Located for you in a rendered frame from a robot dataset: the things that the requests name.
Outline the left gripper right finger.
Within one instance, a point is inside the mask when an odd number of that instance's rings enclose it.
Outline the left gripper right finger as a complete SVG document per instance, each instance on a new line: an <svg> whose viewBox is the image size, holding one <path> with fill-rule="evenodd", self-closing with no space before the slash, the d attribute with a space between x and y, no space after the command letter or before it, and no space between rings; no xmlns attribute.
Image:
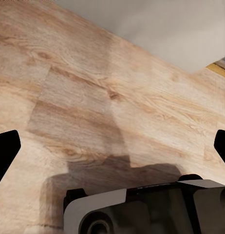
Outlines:
<svg viewBox="0 0 225 234"><path fill-rule="evenodd" d="M225 130L218 130L215 141L214 141L214 148L225 162Z"/></svg>

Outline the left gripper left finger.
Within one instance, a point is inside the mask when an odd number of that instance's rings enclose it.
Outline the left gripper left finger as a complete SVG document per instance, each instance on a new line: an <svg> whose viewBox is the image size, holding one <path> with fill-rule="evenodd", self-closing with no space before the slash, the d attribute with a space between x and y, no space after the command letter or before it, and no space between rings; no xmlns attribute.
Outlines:
<svg viewBox="0 0 225 234"><path fill-rule="evenodd" d="M0 181L21 149L17 130L0 134Z"/></svg>

